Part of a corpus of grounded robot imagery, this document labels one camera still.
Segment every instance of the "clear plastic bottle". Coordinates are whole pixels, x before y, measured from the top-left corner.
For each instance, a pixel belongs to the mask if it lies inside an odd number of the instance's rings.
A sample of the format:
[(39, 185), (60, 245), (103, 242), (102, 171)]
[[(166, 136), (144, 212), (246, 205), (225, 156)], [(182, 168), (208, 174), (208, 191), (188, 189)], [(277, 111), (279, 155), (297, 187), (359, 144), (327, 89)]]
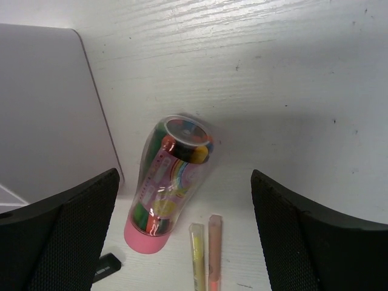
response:
[(213, 146), (209, 131), (191, 118), (169, 116), (157, 123), (144, 146), (124, 229), (133, 250), (156, 253), (164, 247), (183, 207), (205, 178)]

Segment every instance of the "printed label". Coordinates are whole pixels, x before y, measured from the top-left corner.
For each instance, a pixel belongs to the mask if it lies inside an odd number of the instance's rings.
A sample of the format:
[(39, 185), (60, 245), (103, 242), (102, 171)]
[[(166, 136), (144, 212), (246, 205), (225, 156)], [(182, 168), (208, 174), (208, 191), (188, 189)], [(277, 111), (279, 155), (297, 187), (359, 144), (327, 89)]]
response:
[(184, 162), (160, 149), (140, 188), (140, 201), (150, 213), (172, 217), (202, 174), (201, 164)]

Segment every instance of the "white wooden surface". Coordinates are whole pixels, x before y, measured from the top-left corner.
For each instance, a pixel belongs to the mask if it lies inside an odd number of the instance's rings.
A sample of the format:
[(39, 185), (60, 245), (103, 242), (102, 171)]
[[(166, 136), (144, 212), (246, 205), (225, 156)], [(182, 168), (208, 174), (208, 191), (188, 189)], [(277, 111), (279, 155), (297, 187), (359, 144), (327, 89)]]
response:
[[(193, 290), (187, 228), (224, 216), (223, 290), (270, 290), (250, 198), (260, 169), (326, 206), (388, 223), (385, 0), (0, 0), (0, 22), (82, 36), (126, 177), (93, 291)], [(187, 112), (220, 154), (166, 247), (122, 238), (146, 136)]]

